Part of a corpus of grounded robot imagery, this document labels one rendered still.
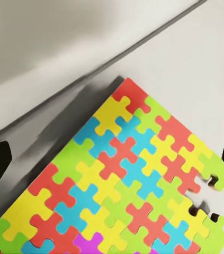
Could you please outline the jigsaw puzzle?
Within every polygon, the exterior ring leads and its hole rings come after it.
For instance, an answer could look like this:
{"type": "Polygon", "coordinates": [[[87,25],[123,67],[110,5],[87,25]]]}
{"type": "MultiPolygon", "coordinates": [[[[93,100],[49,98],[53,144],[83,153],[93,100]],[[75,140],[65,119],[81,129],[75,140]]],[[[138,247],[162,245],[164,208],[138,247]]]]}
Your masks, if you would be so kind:
{"type": "Polygon", "coordinates": [[[193,207],[224,161],[129,77],[0,218],[0,254],[220,254],[224,216],[193,207]]]}

